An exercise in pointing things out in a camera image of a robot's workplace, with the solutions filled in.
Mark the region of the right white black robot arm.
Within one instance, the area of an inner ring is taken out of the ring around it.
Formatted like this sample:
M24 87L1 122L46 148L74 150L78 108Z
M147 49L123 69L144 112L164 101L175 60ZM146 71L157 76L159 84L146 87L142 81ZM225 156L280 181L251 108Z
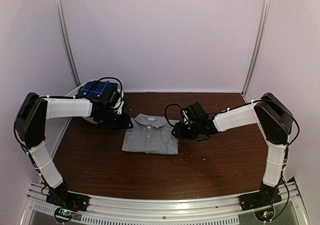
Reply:
M259 205L268 205L275 197L275 190L282 178L288 160L292 126L297 125L293 114L271 92L261 98L234 108L214 113L206 112L199 102L180 109L182 121L172 124L171 134L177 139L199 141L211 136L247 125L257 124L262 128L268 153L265 172L256 195Z

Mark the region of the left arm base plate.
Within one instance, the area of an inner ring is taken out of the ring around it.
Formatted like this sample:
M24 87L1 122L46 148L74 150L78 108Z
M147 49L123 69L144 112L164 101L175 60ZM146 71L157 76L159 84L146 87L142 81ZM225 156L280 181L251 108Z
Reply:
M67 198L62 199L52 191L46 196L46 202L57 206L53 212L53 218L60 224L69 223L78 212L86 212L89 205L89 196L67 192Z

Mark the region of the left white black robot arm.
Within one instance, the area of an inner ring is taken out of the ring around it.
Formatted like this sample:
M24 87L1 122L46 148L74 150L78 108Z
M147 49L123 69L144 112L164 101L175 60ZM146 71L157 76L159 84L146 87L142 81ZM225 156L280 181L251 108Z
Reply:
M47 146L48 124L52 120L88 118L116 130L133 127L131 117L123 111L125 101L119 90L106 88L97 96L39 95L29 92L24 98L13 123L22 148L33 162L45 184L53 191L52 198L61 207L72 203L72 196L62 186L65 180L57 169Z

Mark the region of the grey long sleeve shirt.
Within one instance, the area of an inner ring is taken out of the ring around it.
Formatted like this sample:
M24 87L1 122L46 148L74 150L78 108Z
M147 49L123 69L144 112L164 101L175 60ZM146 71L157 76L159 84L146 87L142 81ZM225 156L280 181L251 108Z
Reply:
M178 120L140 113L131 122L133 128L126 130L122 151L158 155L179 153L179 140L172 135L171 126L178 123Z

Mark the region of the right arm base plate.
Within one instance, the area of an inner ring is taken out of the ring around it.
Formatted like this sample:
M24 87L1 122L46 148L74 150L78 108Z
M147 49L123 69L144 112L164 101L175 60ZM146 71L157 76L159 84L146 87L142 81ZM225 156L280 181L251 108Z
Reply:
M281 202L282 197L277 189L274 195L261 191L245 193L239 196L242 211L254 211L255 218L262 223L271 222L276 217L275 203Z

